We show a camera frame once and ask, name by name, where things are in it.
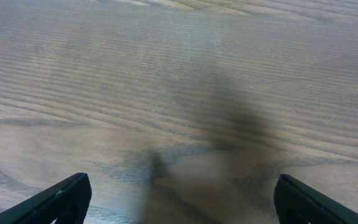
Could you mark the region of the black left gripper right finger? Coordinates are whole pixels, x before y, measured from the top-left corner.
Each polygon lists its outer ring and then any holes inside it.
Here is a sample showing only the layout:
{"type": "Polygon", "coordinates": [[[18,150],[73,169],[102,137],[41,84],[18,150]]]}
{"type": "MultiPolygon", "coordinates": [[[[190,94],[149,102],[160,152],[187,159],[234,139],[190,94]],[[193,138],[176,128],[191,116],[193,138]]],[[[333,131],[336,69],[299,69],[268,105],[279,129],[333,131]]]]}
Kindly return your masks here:
{"type": "Polygon", "coordinates": [[[358,224],[358,213],[282,174],[273,193],[280,224],[358,224]]]}

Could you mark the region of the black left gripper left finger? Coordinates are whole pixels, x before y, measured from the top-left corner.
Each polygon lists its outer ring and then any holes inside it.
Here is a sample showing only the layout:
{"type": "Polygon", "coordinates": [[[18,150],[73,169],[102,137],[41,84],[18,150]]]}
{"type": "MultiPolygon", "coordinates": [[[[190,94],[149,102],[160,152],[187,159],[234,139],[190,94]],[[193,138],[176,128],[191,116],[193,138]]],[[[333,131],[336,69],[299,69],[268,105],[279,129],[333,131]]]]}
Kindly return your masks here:
{"type": "Polygon", "coordinates": [[[83,224],[92,189],[86,173],[76,173],[0,213],[0,224],[83,224]]]}

